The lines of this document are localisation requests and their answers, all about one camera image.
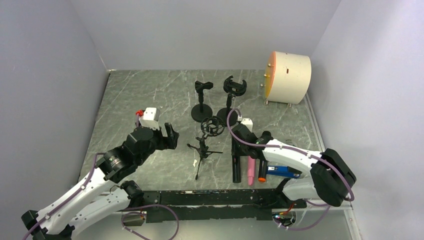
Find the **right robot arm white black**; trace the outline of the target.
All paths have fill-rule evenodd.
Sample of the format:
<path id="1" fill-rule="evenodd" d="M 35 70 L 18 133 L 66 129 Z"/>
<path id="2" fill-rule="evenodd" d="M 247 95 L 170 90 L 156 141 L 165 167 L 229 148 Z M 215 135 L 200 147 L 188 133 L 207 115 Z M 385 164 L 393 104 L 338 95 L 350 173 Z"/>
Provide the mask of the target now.
<path id="1" fill-rule="evenodd" d="M 256 136 L 244 124 L 230 129 L 239 150 L 244 156 L 259 160 L 257 179 L 266 182 L 270 163 L 294 170 L 297 177 L 287 177 L 276 187 L 275 202 L 282 208 L 300 199 L 321 199 L 327 205 L 339 207 L 355 197 L 352 187 L 357 181 L 337 151 L 306 150 L 285 144 L 264 131 Z"/>

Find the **black round-base clip stand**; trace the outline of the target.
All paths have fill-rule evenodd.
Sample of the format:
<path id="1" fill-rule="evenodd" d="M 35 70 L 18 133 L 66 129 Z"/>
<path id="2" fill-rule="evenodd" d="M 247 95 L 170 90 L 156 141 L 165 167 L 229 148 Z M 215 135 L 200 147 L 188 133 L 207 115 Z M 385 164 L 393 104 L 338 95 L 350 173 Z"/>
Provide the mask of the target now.
<path id="1" fill-rule="evenodd" d="M 201 123 L 205 118 L 213 116 L 212 108 L 204 103 L 204 90 L 210 90 L 214 84 L 210 81 L 200 82 L 198 80 L 194 83 L 195 91 L 198 94 L 198 104 L 191 109 L 191 117 L 194 121 Z"/>

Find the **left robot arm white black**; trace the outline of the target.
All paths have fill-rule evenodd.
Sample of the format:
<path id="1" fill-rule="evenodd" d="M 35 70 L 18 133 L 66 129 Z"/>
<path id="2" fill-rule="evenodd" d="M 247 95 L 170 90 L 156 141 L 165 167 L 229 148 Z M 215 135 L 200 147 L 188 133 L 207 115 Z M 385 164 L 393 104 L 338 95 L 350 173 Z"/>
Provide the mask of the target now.
<path id="1" fill-rule="evenodd" d="M 59 199 L 41 210 L 28 210 L 21 216 L 27 233 L 23 239 L 70 240 L 108 215 L 142 206 L 144 192 L 133 174 L 155 151 L 174 150 L 179 133 L 171 123 L 160 127 L 139 125 L 119 146 L 95 154 L 88 174 Z"/>

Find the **black round-base shock-mount stand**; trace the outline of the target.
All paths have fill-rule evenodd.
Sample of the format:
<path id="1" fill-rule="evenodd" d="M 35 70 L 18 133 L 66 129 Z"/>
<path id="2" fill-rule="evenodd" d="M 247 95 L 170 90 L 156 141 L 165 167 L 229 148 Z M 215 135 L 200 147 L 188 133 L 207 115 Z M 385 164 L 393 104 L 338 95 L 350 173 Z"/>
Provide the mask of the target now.
<path id="1" fill-rule="evenodd" d="M 233 99 L 245 94 L 247 90 L 247 82 L 244 79 L 242 80 L 242 83 L 235 82 L 233 81 L 233 76 L 230 75 L 224 80 L 223 90 L 227 93 L 226 107 L 221 108 L 216 115 L 224 121 L 224 123 L 227 122 L 227 117 L 229 116 L 229 126 L 232 127 L 236 124 L 238 119 L 238 115 L 235 111 L 230 113 L 230 110 L 232 110 Z"/>

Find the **grey-head microphone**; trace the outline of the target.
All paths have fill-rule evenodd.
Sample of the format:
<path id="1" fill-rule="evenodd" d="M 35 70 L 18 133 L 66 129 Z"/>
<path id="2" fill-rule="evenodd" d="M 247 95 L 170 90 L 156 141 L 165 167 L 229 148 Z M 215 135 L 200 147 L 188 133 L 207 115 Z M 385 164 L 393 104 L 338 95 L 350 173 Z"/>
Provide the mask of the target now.
<path id="1" fill-rule="evenodd" d="M 240 156 L 233 154 L 232 159 L 232 182 L 238 184 L 241 182 L 241 160 Z"/>

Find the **black microphone orange end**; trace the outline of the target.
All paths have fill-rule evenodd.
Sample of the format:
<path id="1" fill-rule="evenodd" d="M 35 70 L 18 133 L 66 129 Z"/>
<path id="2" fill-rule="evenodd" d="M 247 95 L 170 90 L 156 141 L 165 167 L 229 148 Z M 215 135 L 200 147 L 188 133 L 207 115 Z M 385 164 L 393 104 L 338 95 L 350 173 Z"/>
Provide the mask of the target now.
<path id="1" fill-rule="evenodd" d="M 265 183 L 267 181 L 267 170 L 268 170 L 268 161 L 260 160 L 259 161 L 259 170 L 258 170 L 258 181 Z"/>

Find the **pink microphone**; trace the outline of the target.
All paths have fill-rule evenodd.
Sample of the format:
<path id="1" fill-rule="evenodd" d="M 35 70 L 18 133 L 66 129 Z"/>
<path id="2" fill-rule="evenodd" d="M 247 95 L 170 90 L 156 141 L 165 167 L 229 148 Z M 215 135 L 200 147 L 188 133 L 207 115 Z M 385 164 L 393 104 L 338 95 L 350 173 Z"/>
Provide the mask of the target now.
<path id="1" fill-rule="evenodd" d="M 255 181 L 256 160 L 250 156 L 247 157 L 247 184 L 252 186 Z"/>

